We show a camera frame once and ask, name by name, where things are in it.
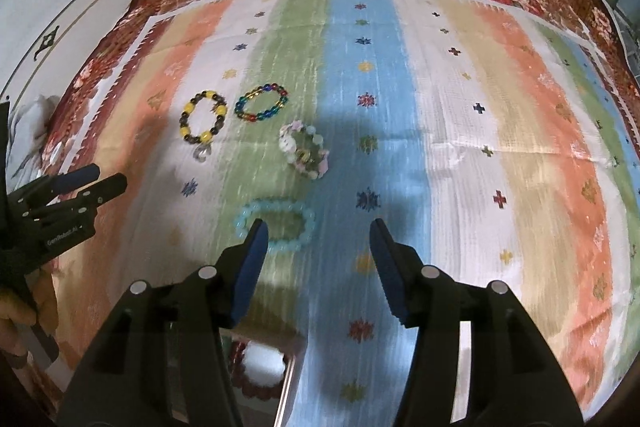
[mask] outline turquoise bracelet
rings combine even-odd
[[[316,227],[316,214],[300,201],[284,199],[254,200],[243,206],[236,219],[236,235],[240,239],[246,238],[249,233],[248,226],[253,222],[252,215],[258,212],[295,212],[300,214],[305,221],[305,228],[296,239],[277,239],[275,241],[270,239],[267,253],[295,252],[311,242],[311,237]]]

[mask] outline multicolored beaded bracelet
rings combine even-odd
[[[211,112],[216,115],[216,123],[208,131],[203,131],[199,136],[193,136],[193,134],[191,134],[191,128],[189,127],[189,116],[195,109],[196,104],[203,98],[213,100],[215,103]],[[200,92],[186,103],[180,115],[180,136],[182,136],[182,139],[187,143],[192,145],[199,144],[193,153],[196,160],[204,162],[206,159],[204,154],[211,154],[209,144],[212,142],[213,137],[225,126],[225,117],[226,100],[215,91],[206,90]]]
[[[293,133],[306,133],[311,138],[311,142],[318,148],[317,152],[310,149],[298,147]],[[329,151],[323,149],[324,138],[316,134],[316,128],[312,125],[305,125],[300,120],[294,120],[288,125],[280,128],[280,139],[278,146],[287,155],[287,163],[292,164],[298,172],[306,174],[312,180],[320,179],[329,170]]]
[[[273,105],[273,107],[264,111],[260,111],[257,114],[244,111],[244,105],[249,102],[249,100],[255,98],[259,94],[268,91],[277,91],[280,95],[280,99],[275,103],[275,105]],[[267,118],[275,116],[278,111],[281,110],[281,108],[283,108],[287,102],[289,102],[289,98],[287,97],[288,94],[289,93],[287,92],[287,90],[284,87],[279,86],[278,84],[264,84],[264,86],[258,86],[251,91],[247,91],[243,96],[240,97],[240,99],[236,102],[234,113],[241,120],[246,120],[249,122],[266,120]]]
[[[259,212],[294,212],[300,214],[305,221],[305,227],[297,238],[291,240],[269,239],[267,253],[296,252],[311,242],[311,237],[316,227],[316,214],[300,201],[284,199],[254,200],[243,206],[242,211],[236,218],[236,235],[240,239],[246,238],[249,233],[248,227],[253,222],[252,215]]]

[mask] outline yellow bead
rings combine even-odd
[[[200,135],[200,141],[202,143],[209,143],[211,140],[213,140],[213,135],[211,134],[211,131],[205,131]]]

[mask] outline blue stripe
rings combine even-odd
[[[602,85],[602,80],[598,72],[594,69],[591,60],[581,47],[568,37],[562,36],[562,40],[569,47],[572,54],[580,64],[584,76],[588,81],[593,84],[593,89],[596,93],[600,105],[611,115],[613,118],[616,134],[620,140],[620,146],[622,147],[623,158],[620,158],[620,162],[623,163],[629,172],[631,177],[631,183],[634,189],[634,197],[636,198],[636,204],[640,207],[640,196],[638,195],[638,189],[640,189],[640,167],[638,166],[638,155],[632,145],[631,137],[626,131],[625,123],[622,120],[622,115],[613,102],[613,95],[606,90]]]
[[[369,224],[377,217],[396,241],[412,245],[425,263],[431,258],[431,195],[416,90],[393,0],[330,0],[324,36],[315,126],[331,151],[330,169],[311,183],[306,200],[318,228],[313,246],[301,252],[309,256],[299,322],[303,330],[307,323],[308,348],[290,422],[388,427],[404,390],[416,331],[405,330],[391,315],[377,274],[357,273],[354,263],[368,251]],[[361,38],[370,44],[358,43]],[[363,61],[374,69],[360,71]],[[376,105],[358,106],[358,96],[367,92]],[[359,150],[364,136],[376,137],[378,149]],[[379,195],[378,208],[356,207],[357,194],[367,189]],[[373,339],[349,338],[350,322],[358,319],[374,325]],[[354,381],[365,387],[364,397],[351,403],[341,390]]]

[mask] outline red cross motif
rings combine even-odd
[[[495,191],[494,203],[498,203],[500,208],[504,208],[504,204],[507,202],[507,198],[505,198],[500,190]]]

